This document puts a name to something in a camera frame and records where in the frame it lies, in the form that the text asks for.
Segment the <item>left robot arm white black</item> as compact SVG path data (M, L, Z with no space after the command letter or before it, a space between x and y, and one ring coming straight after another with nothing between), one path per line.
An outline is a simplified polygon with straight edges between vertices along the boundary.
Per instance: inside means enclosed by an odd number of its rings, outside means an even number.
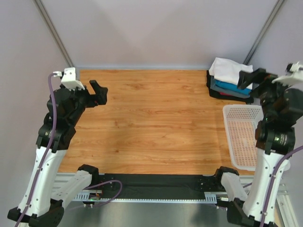
M57 90L50 89L48 113L38 131L35 165L29 185L20 204L10 209L7 215L16 226L27 223L30 227L56 227L78 193L99 186L98 168L83 164L66 184L52 191L80 117L87 108L107 103L108 88L95 80L89 83L94 94L90 94L86 87L68 89L61 85Z

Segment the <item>white t-shirt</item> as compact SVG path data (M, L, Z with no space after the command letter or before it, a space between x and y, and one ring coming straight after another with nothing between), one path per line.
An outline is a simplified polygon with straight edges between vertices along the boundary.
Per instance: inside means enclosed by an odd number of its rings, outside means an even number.
M253 65L244 65L233 60L216 57L209 69L209 74L214 76L215 80L237 85L240 71L251 73Z

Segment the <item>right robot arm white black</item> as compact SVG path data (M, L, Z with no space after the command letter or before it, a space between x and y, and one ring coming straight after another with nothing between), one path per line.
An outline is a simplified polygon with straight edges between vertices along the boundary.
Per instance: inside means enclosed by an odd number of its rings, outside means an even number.
M250 92L260 100L263 119L255 130L257 166L251 188L245 192L236 170L220 167L213 179L214 187L226 191L229 223L241 227L273 227L275 202L285 167L295 148L294 125L303 115L303 93L294 86L303 80L303 67L290 63L286 75L271 74L259 68L248 73L241 71L237 87L245 89L257 84Z

